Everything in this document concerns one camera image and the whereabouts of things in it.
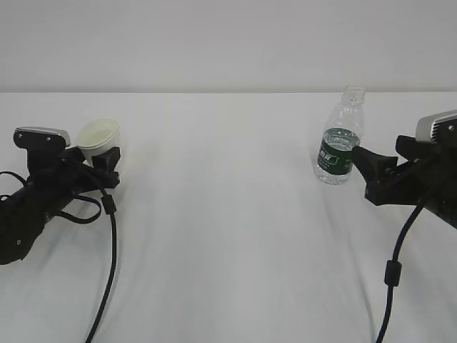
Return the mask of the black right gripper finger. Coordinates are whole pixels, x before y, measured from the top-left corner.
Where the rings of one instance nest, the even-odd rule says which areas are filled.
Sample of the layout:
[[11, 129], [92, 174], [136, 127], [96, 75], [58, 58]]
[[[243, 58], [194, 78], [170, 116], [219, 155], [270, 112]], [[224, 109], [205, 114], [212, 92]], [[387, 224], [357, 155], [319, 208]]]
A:
[[397, 156], [384, 156], [355, 146], [351, 158], [366, 184], [394, 184], [396, 181]]

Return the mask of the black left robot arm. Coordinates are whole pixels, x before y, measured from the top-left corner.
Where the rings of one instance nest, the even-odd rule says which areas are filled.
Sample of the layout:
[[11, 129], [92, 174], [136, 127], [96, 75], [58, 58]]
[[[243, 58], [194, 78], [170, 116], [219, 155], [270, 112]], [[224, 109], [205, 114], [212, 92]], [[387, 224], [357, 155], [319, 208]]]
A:
[[[54, 217], [90, 224], [102, 212], [114, 213], [116, 205], [106, 191], [120, 183], [115, 171], [120, 158], [117, 146], [94, 156], [93, 166], [85, 163], [77, 147], [28, 151], [29, 176], [20, 180], [22, 188], [1, 195], [1, 264], [24, 259]], [[87, 218], [65, 212], [64, 208], [74, 200], [95, 204], [98, 211]]]

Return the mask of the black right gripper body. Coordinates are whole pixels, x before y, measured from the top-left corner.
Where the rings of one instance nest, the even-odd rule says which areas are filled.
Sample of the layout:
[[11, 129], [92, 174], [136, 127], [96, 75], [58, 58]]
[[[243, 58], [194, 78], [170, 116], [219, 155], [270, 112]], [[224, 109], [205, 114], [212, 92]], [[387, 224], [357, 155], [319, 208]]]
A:
[[406, 161], [397, 163], [394, 184], [366, 184], [365, 198], [385, 204], [445, 207], [456, 203], [456, 143], [419, 142], [399, 136], [396, 151]]

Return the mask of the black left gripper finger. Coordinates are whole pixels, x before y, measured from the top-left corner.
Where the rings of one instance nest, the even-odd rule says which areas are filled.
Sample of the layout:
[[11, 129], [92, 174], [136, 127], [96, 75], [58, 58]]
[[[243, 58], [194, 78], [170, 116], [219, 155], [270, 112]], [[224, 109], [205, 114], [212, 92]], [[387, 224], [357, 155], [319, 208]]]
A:
[[113, 173], [116, 171], [120, 158], [121, 150], [119, 147], [114, 146], [102, 154], [93, 156], [93, 168], [106, 173]]

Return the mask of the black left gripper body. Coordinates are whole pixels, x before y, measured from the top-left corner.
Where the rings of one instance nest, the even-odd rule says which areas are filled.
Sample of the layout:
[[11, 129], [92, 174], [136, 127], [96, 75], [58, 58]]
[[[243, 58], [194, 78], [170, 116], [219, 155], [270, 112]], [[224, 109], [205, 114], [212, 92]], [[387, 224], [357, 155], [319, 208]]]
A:
[[106, 173], [84, 164], [85, 158], [78, 147], [64, 150], [62, 162], [69, 165], [74, 174], [75, 187], [80, 189], [115, 189], [120, 184], [117, 171]]

